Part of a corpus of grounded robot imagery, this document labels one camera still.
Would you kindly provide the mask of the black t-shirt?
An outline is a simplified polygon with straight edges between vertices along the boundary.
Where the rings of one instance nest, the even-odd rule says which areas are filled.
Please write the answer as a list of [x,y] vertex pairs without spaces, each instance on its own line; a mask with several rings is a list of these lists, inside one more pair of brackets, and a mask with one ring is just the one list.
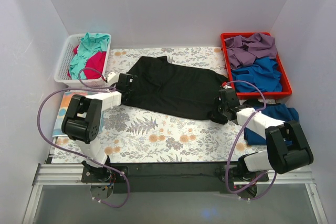
[[166,56],[142,56],[129,70],[135,77],[125,105],[191,120],[226,124],[219,88],[227,78],[213,70],[169,63]]

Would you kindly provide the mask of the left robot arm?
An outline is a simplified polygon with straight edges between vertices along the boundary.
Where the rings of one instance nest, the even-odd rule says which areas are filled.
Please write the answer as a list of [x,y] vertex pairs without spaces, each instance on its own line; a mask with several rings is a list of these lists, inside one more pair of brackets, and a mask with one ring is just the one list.
[[63,119],[62,132],[79,146],[86,157],[83,166],[100,182],[108,181],[113,174],[107,166],[110,164],[108,155],[97,139],[102,113],[125,104],[137,78],[129,73],[121,73],[111,91],[73,95]]

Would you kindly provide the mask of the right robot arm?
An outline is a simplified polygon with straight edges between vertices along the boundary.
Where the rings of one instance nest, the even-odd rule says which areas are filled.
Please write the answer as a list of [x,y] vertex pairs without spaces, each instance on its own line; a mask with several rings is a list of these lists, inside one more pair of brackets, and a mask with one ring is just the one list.
[[229,86],[219,90],[211,119],[217,123],[233,121],[242,130],[249,129],[266,141],[266,151],[241,156],[236,166],[228,168],[229,176],[239,176],[248,181],[257,172],[272,169],[278,174],[284,174],[314,161],[299,122],[274,119],[240,104],[235,90]]

